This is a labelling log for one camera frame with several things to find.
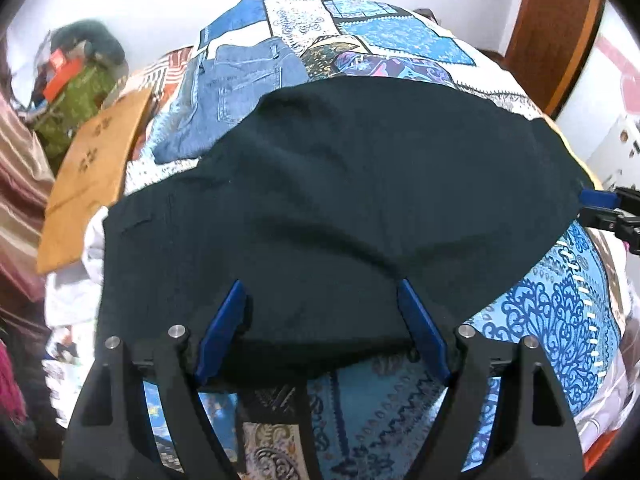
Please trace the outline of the black pants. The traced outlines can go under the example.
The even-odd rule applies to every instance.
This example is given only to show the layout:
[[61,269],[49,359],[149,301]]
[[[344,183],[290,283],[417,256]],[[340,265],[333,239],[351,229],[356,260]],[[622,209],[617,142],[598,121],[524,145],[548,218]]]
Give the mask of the black pants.
[[400,281],[466,321],[548,252],[591,185],[548,122],[463,91],[354,76],[283,88],[198,166],[110,209],[96,336],[132,350],[172,278],[239,280],[247,330],[220,382],[406,351]]

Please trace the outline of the blue patchwork bedsheet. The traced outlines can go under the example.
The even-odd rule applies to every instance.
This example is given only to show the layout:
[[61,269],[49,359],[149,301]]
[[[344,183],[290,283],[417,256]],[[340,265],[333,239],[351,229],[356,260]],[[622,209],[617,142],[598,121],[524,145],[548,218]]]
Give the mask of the blue patchwork bedsheet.
[[[302,60],[303,84],[339,76],[440,84],[543,119],[590,177],[587,190],[602,191],[511,74],[389,3],[241,0],[201,31],[183,76],[223,44],[272,37]],[[198,158],[155,161],[157,123],[178,89],[128,164],[115,204],[195,168],[220,140]],[[52,333],[42,367],[64,430],[65,479],[577,479],[585,452],[634,403],[620,346],[638,310],[623,244],[578,215],[524,278],[464,321],[515,344],[500,376],[465,367],[457,382],[440,382],[412,346],[250,388],[195,385],[176,359],[157,378],[145,375],[122,338],[96,336],[104,222],[115,204],[88,222],[81,262],[47,279]]]

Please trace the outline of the brown wooden door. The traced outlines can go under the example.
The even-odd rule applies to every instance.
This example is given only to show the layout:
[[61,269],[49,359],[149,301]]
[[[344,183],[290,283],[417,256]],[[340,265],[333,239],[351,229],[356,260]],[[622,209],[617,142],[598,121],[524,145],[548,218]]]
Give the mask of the brown wooden door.
[[604,0],[522,0],[504,66],[555,118],[570,96],[600,25]]

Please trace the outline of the wooden headboard panel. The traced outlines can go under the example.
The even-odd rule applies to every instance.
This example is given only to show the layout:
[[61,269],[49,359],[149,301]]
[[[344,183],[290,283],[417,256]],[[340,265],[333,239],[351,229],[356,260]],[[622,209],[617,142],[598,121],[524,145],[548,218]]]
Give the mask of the wooden headboard panel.
[[80,259],[89,220],[122,195],[126,163],[151,106],[150,88],[131,91],[77,131],[44,213],[36,260],[39,274]]

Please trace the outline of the striped pink curtain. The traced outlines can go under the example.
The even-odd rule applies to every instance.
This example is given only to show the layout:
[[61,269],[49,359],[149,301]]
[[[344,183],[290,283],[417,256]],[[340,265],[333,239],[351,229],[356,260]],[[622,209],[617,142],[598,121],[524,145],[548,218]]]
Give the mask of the striped pink curtain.
[[44,210],[54,177],[34,132],[1,101],[1,278],[26,299],[44,296],[36,271]]

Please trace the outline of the blue denim jeans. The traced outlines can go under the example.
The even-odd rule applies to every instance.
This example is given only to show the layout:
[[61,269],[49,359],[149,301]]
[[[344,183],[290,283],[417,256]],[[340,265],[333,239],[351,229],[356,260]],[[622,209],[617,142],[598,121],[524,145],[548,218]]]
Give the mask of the blue denim jeans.
[[266,94],[308,80],[302,60],[282,39],[250,47],[223,44],[209,60],[194,58],[157,123],[158,164],[202,156],[250,114]]

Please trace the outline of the orange red box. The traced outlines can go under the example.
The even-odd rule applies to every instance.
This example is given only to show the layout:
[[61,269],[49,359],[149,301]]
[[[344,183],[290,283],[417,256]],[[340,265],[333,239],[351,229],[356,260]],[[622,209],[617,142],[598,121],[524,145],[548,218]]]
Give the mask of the orange red box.
[[49,58],[52,73],[42,92],[46,101],[52,102],[66,84],[84,68],[83,58],[68,58],[61,49],[56,49]]

